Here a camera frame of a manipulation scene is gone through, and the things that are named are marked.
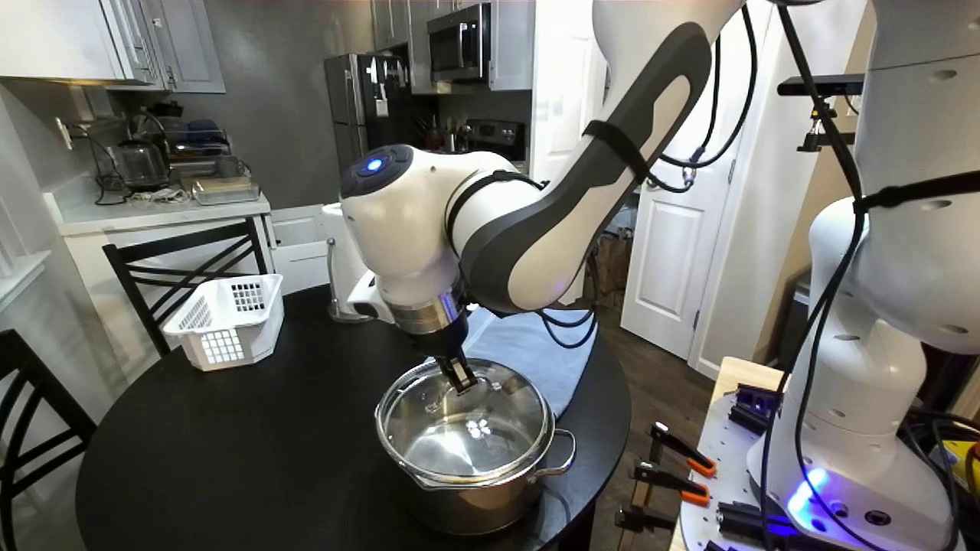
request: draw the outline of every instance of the stainless steel pot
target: stainless steel pot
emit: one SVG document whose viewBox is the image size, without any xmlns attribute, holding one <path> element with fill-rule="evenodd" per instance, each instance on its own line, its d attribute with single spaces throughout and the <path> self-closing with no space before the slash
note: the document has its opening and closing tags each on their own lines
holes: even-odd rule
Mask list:
<svg viewBox="0 0 980 551">
<path fill-rule="evenodd" d="M 544 477 L 576 459 L 576 434 L 554 427 L 548 402 L 513 367 L 471 361 L 479 386 L 456 392 L 437 364 L 401 374 L 374 406 L 387 454 L 411 473 L 411 510 L 432 530 L 487 535 L 517 522 Z M 554 438 L 567 459 L 544 466 Z"/>
</svg>

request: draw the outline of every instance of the blue light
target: blue light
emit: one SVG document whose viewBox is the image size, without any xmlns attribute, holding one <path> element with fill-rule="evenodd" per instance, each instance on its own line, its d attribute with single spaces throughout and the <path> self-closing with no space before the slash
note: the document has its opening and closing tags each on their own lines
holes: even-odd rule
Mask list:
<svg viewBox="0 0 980 551">
<path fill-rule="evenodd" d="M 366 169 L 367 169 L 367 174 L 374 174 L 374 171 L 387 169 L 387 161 L 374 157 L 366 161 Z"/>
<path fill-rule="evenodd" d="M 809 473 L 809 485 L 801 481 L 798 493 L 790 497 L 790 514 L 801 519 L 801 522 L 813 522 L 813 510 L 809 510 L 809 500 L 814 497 L 814 491 L 821 493 L 826 486 L 826 472 L 823 469 L 813 469 Z"/>
</svg>

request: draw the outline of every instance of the electronic device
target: electronic device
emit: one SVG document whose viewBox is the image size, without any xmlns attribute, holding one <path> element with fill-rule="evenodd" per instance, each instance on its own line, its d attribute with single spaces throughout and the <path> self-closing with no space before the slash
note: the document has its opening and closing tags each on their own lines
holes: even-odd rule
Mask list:
<svg viewBox="0 0 980 551">
<path fill-rule="evenodd" d="M 961 549 L 944 481 L 899 425 L 924 375 L 919 340 L 980 352 L 971 238 L 980 227 L 980 0 L 872 5 L 879 34 L 857 165 L 842 157 L 865 193 L 813 227 L 813 296 L 841 294 L 814 300 L 817 337 L 798 361 L 769 444 L 762 438 L 749 463 L 761 493 L 809 538 Z M 498 154 L 400 143 L 351 169 L 342 212 L 376 294 L 459 392 L 471 370 L 456 296 L 526 311 L 570 291 L 593 238 L 699 101 L 710 42 L 738 10 L 742 0 L 597 0 L 595 27 L 614 69 L 606 110 L 548 187 Z"/>
</svg>

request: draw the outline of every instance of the pot handle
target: pot handle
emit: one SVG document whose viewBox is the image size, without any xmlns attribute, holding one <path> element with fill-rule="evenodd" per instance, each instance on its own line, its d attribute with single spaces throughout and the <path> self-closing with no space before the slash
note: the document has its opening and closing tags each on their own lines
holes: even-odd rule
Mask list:
<svg viewBox="0 0 980 551">
<path fill-rule="evenodd" d="M 526 473 L 526 481 L 540 481 L 540 477 L 553 477 L 553 473 L 563 473 L 567 469 L 574 469 L 576 455 L 579 455 L 579 438 L 570 427 L 554 427 L 554 438 L 567 438 L 570 440 L 570 455 L 557 466 L 544 466 L 536 472 Z"/>
</svg>

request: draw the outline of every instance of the floor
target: floor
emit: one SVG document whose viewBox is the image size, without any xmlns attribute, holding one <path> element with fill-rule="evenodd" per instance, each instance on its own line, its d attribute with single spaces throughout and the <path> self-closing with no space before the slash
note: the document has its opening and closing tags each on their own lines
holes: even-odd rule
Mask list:
<svg viewBox="0 0 980 551">
<path fill-rule="evenodd" d="M 659 419 L 672 425 L 674 434 L 697 440 L 701 432 L 701 416 L 710 398 L 710 381 L 689 370 L 681 358 L 630 337 L 619 329 L 619 304 L 597 308 L 601 311 L 601 337 L 616 352 L 629 386 L 630 386 L 630 438 L 629 451 L 603 491 L 595 514 L 593 549 L 595 551 L 661 551 L 672 543 L 672 532 L 645 532 L 630 549 L 619 544 L 616 504 L 630 497 L 630 469 L 648 454 L 648 432 Z M 665 454 L 665 469 L 684 473 L 684 463 L 674 454 Z M 676 514 L 676 497 L 656 497 L 654 509 L 661 514 Z M 38 527 L 25 551 L 82 551 L 76 522 L 75 522 L 75 497 L 58 497 L 58 514 Z"/>
</svg>

